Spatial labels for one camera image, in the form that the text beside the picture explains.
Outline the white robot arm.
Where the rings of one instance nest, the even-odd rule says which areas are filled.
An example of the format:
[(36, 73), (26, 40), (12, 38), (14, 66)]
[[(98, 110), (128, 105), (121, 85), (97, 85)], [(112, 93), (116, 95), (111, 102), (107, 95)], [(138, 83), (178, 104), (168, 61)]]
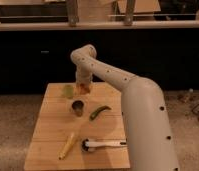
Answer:
[(153, 80), (96, 59), (93, 45), (71, 52), (76, 83), (89, 87), (95, 75), (121, 92), (130, 168), (132, 171), (181, 171), (161, 88)]

